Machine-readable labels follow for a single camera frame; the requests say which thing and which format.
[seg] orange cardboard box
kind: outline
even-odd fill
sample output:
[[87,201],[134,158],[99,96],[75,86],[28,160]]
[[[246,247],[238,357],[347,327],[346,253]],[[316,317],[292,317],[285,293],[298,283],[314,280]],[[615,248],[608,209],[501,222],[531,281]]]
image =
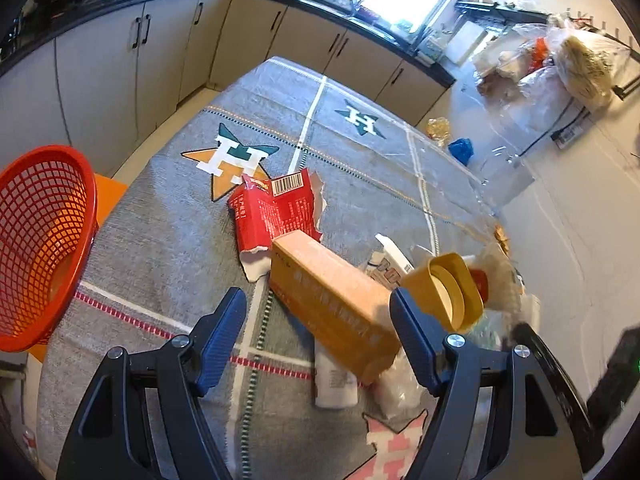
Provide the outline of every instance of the orange cardboard box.
[[273,241],[270,285],[331,356],[364,384],[400,349],[390,291],[302,231]]

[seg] star logo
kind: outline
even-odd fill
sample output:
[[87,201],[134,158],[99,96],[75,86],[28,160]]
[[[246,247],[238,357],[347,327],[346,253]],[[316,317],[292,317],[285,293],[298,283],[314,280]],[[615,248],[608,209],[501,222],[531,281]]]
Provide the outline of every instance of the star logo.
[[195,160],[196,168],[211,175],[212,202],[225,196],[238,184],[242,184],[243,173],[258,180],[269,178],[260,162],[277,152],[278,147],[245,146],[222,123],[216,141],[216,148],[181,153],[183,157]]
[[428,415],[426,410],[423,411],[398,433],[364,415],[367,444],[373,445],[376,454],[344,480],[402,480],[414,461]]
[[376,128],[376,121],[378,120],[376,116],[360,113],[347,99],[345,99],[344,102],[347,105],[347,110],[336,110],[336,112],[353,124],[361,136],[371,134],[382,137],[383,139],[386,138],[380,133],[380,130]]

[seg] barcode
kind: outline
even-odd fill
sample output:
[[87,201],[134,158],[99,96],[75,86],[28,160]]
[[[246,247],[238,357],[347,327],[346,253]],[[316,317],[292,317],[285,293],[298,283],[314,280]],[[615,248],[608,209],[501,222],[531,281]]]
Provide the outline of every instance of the barcode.
[[331,370],[329,372],[329,388],[345,388],[354,383],[352,377],[347,370]]
[[274,196],[281,195],[293,189],[298,189],[304,185],[305,184],[302,181],[302,173],[294,173],[293,175],[283,176],[282,178],[271,181],[271,189],[273,190]]
[[567,128],[558,137],[554,139],[556,146],[561,150],[564,150],[569,144],[572,143],[578,136],[580,136],[584,130],[581,126],[572,126]]

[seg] orange stool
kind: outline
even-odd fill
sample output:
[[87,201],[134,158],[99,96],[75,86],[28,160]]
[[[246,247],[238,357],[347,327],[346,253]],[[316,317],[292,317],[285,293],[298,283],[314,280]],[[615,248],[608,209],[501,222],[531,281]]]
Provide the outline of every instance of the orange stool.
[[[98,195],[98,211],[96,212],[95,219],[97,220],[98,225],[101,226],[104,224],[107,216],[109,216],[109,213],[118,203],[118,200],[120,200],[124,195],[124,192],[127,190],[127,186],[117,180],[112,180],[96,173],[95,187]],[[47,345],[34,345],[29,348],[29,353],[41,363],[44,362],[46,352]]]

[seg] floor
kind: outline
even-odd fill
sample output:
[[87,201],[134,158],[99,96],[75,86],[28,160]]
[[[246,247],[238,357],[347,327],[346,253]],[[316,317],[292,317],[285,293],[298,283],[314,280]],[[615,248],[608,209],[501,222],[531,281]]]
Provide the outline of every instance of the floor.
[[113,176],[114,179],[127,186],[131,184],[144,169],[149,159],[219,93],[215,90],[203,88],[187,97],[180,104],[176,113],[149,135],[145,142],[140,144],[133,155],[125,161]]
[[[138,149],[125,161],[113,178],[129,186],[144,169],[149,159],[218,94],[219,92],[207,88],[194,92],[180,104],[175,114],[169,117],[140,144]],[[34,432],[36,430],[38,386],[41,371],[42,364],[36,358],[29,355],[26,366],[27,378],[24,383],[22,398],[24,410],[22,417],[24,425]],[[21,438],[21,428],[16,427],[15,433]],[[42,473],[47,480],[54,480],[55,478],[55,472],[48,470],[46,466],[42,468]]]

